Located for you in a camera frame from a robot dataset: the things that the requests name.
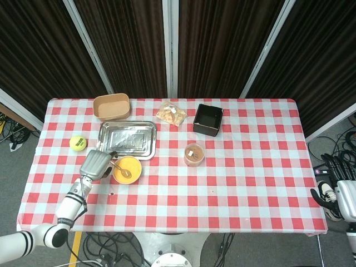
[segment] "black square container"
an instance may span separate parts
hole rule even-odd
[[[194,118],[193,131],[216,136],[220,129],[222,117],[222,108],[199,104]]]

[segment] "curtain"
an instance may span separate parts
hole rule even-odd
[[[54,97],[107,94],[61,0],[0,1],[0,35],[0,88],[39,119]]]
[[[240,96],[282,0],[180,0],[179,97]]]
[[[356,1],[295,3],[247,97],[292,98],[309,136],[356,103]]]
[[[115,92],[167,97],[162,0],[77,0]]]

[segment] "plastic bag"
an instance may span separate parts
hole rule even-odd
[[[165,101],[156,116],[165,122],[179,126],[187,114],[171,102]]]

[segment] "silver tray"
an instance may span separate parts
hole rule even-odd
[[[97,149],[149,160],[156,151],[156,135],[157,127],[151,121],[107,121],[101,124]]]

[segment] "yellow ball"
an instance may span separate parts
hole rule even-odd
[[[73,136],[69,141],[69,146],[74,151],[82,151],[87,146],[87,140],[83,136]]]

